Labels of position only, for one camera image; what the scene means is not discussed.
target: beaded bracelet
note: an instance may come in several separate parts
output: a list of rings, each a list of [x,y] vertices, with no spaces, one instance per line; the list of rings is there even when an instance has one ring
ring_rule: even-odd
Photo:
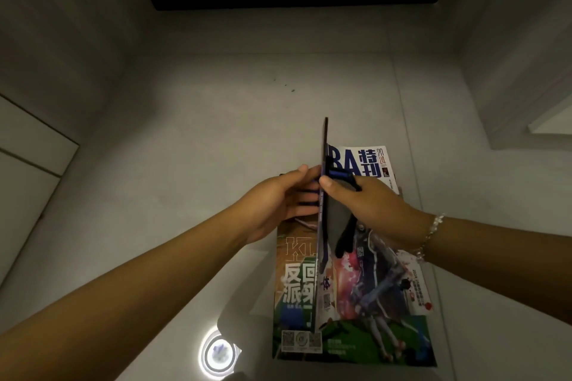
[[[425,262],[425,246],[427,245],[433,234],[437,232],[439,225],[443,222],[443,217],[445,217],[445,214],[435,216],[435,219],[433,220],[433,225],[431,225],[431,228],[429,229],[429,233],[425,237],[425,240],[423,240],[423,242],[421,243],[421,247],[419,247],[415,251],[415,257],[417,257],[418,262],[420,263]]]

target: qr code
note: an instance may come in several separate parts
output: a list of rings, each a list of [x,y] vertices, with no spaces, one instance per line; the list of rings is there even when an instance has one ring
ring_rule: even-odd
[[[282,347],[293,347],[294,342],[294,331],[282,330]]]
[[[321,348],[321,332],[310,333],[309,346],[311,346],[313,348]]]

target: forearm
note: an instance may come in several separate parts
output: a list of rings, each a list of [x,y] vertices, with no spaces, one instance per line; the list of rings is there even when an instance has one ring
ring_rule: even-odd
[[[0,336],[0,379],[115,379],[240,250],[240,223],[222,211]]]
[[[572,324],[572,238],[445,218],[426,260]]]

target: hand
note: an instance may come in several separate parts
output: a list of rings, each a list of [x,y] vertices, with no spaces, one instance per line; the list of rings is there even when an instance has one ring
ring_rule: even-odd
[[[317,190],[314,181],[320,175],[320,166],[308,169],[306,164],[297,170],[268,178],[250,189],[233,205],[239,220],[245,224],[247,244],[258,241],[287,218],[318,213],[318,207],[299,205],[300,202],[317,202],[317,193],[300,190]]]
[[[358,220],[372,228],[395,249],[417,249],[433,223],[433,216],[416,210],[383,182],[372,176],[356,176],[362,191],[347,190],[327,176],[320,178],[324,191],[347,206]]]

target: basketball magazine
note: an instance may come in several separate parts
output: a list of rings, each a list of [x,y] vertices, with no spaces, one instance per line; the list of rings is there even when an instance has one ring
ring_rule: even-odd
[[[375,176],[399,194],[385,146],[336,148],[326,132],[323,174],[356,190],[354,175]],[[394,252],[322,196],[318,216],[278,227],[273,358],[436,366],[425,320],[432,305],[415,256]]]

